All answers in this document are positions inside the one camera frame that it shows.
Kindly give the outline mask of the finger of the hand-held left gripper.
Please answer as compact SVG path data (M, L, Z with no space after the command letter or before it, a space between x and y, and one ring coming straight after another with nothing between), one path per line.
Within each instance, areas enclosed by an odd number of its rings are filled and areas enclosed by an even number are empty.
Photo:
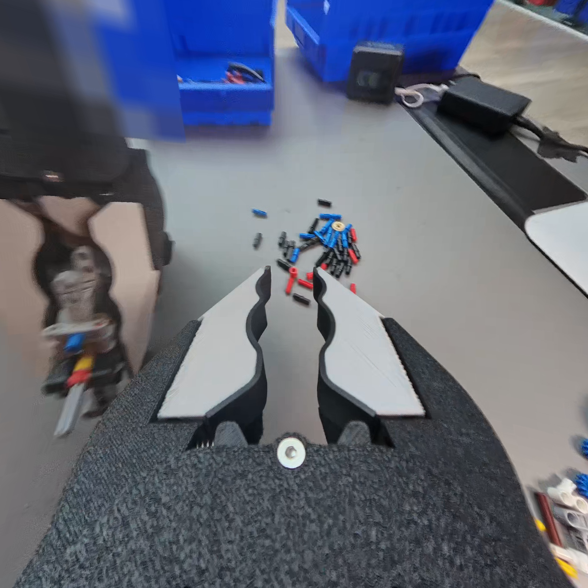
M42 242L40 221L1 201L1 326L17 355L39 377L47 374L52 353L41 337L48 298L34 273Z
M160 279L152 265L143 208L137 203L110 203L90 218L89 229L111 267L109 297L121 315L119 339L136 375L151 337Z

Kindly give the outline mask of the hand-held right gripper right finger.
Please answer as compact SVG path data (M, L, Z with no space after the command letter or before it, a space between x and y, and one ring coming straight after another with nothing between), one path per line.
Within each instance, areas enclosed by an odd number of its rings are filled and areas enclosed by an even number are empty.
M384 316L327 271L313 275L320 382L370 417L424 417L425 408L387 333Z

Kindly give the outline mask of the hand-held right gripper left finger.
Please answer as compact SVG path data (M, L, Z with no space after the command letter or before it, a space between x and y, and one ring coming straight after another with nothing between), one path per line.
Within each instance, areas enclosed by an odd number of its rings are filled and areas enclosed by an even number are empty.
M198 328L167 388L158 420L210 418L254 381L261 367L259 338L265 327L254 325L271 291L271 268L255 271L198 319Z

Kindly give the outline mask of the grey toy brick assembly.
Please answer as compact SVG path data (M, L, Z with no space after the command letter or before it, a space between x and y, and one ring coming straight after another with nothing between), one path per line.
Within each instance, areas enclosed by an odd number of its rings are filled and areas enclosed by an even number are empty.
M78 247L70 267L51 282L56 317L42 338L54 354L42 392L63 399L56 438L68 436L80 417L103 415L130 373L121 314L109 296L111 276L99 261L95 249Z

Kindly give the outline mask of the pile of small toy pins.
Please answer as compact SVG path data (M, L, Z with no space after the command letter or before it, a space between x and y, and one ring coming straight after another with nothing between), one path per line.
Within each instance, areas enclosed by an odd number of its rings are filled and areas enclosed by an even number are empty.
M286 275L285 295L297 305L309 307L315 288L315 273L322 270L335 280L345 279L356 293L351 279L362 260L356 227L340 213L330 211L332 202L318 199L322 209L305 231L289 236L281 231L276 238L276 265Z

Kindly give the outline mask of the grey desk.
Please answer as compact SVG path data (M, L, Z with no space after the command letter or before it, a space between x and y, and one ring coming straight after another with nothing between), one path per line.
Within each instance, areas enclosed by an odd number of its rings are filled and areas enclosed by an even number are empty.
M468 254L453 196L480 190L402 107L294 91L286 139L152 143L168 213L192 234L191 289L212 294L122 390L89 437L14 587L572 587L480 407L398 322ZM356 294L384 316L424 417L370 417L320 382L325 340L284 293L276 238L332 202L356 227ZM198 319L260 268L261 367L212 417L158 420Z

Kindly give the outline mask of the black desk mat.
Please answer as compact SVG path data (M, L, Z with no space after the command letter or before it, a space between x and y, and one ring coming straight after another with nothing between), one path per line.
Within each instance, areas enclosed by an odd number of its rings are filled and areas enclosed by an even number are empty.
M587 189L552 165L556 160L570 164L587 161L587 147L569 143L555 131L533 122L526 114L528 108L498 136L438 114L437 105L445 90L463 77L481 79L474 73L455 70L443 81L408 85L406 88L415 91L422 102L410 97L406 108L510 220L522 229L526 219L536 213L587 201Z

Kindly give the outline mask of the small blue storage bin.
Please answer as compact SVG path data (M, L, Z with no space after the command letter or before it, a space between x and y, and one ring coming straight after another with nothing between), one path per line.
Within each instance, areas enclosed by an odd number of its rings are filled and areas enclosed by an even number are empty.
M269 126L277 1L167 1L166 11L184 124ZM263 70L266 83L225 83L229 62Z

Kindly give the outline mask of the red black tool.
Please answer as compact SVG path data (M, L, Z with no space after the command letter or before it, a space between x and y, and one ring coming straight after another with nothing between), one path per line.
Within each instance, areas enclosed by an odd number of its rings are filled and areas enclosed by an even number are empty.
M258 85L265 84L266 79L263 70L256 70L239 62L229 62L224 82L232 85Z

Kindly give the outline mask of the white rounded board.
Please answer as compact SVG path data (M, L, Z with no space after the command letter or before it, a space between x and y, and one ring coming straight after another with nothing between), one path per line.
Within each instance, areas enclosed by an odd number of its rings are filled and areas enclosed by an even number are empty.
M587 201L528 217L528 239L587 294Z

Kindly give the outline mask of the pile of mixed toy parts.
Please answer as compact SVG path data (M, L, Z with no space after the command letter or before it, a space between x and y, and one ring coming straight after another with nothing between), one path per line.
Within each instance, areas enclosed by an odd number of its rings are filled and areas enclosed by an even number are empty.
M587 587L587 472L568 468L531 491L536 526L573 587Z

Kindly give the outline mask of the black power adapter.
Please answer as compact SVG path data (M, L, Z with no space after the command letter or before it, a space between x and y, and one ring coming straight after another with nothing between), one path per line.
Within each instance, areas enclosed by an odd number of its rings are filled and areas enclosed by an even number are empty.
M449 85L437 105L437 113L489 136L506 133L523 115L531 99L477 77L463 77Z

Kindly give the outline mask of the black display device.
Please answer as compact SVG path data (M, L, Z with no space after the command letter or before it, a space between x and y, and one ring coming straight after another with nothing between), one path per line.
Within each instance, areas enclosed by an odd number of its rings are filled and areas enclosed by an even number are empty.
M346 96L350 100L390 105L405 61L399 43L359 42L353 48Z

